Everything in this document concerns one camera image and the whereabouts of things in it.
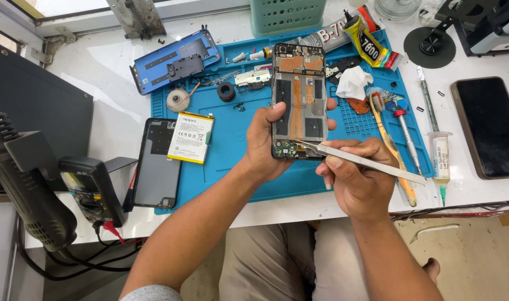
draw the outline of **phone battery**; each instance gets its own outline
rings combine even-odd
[[[213,116],[181,111],[178,113],[175,132],[169,147],[168,158],[204,164]]]

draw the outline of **yellow glue tube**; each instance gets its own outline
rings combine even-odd
[[[403,56],[381,46],[364,27],[364,23],[359,16],[352,17],[347,11],[344,11],[344,14],[347,18],[344,31],[351,38],[360,57],[372,67],[396,71]]]

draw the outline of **fingernail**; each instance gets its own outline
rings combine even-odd
[[[342,165],[344,161],[338,157],[335,156],[327,156],[325,158],[325,164],[327,164],[331,168],[338,168],[340,165]]]
[[[273,110],[280,110],[285,107],[284,101],[276,103],[274,106],[272,106]]]
[[[333,186],[331,184],[331,177],[330,176],[324,176],[323,177],[323,182],[325,182],[325,189],[331,190],[331,188],[333,188]]]

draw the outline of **white table surface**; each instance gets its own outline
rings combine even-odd
[[[331,24],[343,16],[342,10],[350,9],[346,1],[328,0],[324,14],[324,25]],[[222,13],[205,17],[183,19],[164,24],[168,36],[166,43],[179,40],[208,24],[216,43],[225,44],[253,38],[250,30],[250,10]],[[387,35],[394,51],[403,52],[403,41],[408,32],[419,27],[417,18],[403,23],[384,20]],[[452,181],[448,185],[446,206],[473,203],[509,201],[509,179],[481,180],[475,171],[466,144],[459,117],[450,95],[449,86],[460,79],[499,76],[504,79],[509,91],[509,55],[497,57],[466,57],[459,38],[453,28],[448,30],[457,46],[454,61],[440,69],[426,69],[425,75],[432,96],[441,131],[453,133],[449,139]],[[89,156],[103,161],[117,156],[138,158],[145,120],[150,116],[150,95],[138,94],[130,74],[129,65],[160,47],[157,38],[151,41],[126,40],[122,30],[79,37],[76,43],[65,44],[57,50],[48,71],[72,83],[94,96],[93,124]],[[399,67],[413,108],[425,108],[419,86],[416,65],[409,62]],[[437,91],[445,94],[441,97]],[[418,126],[424,134],[430,132],[427,113],[415,110]],[[113,175],[116,189],[124,193],[129,185],[133,167],[121,169]],[[432,181],[425,187],[415,185],[418,206],[414,209],[441,207],[440,196]],[[94,229],[87,222],[71,195],[59,195],[60,199],[76,215],[78,238],[75,243],[96,242]],[[412,210],[397,187],[392,195],[390,211]],[[232,227],[286,223],[306,220],[342,217],[332,192],[302,195],[285,199],[248,203],[240,212]],[[119,229],[124,238],[149,236],[167,215],[154,215],[150,208],[135,207],[128,214],[128,221]],[[114,239],[108,233],[102,239]],[[26,237],[26,248],[42,246],[37,240]]]

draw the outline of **beige pants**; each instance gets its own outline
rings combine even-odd
[[[229,229],[220,300],[308,300],[314,285],[313,301],[368,300],[349,218],[321,221],[315,242],[311,234],[305,222]]]

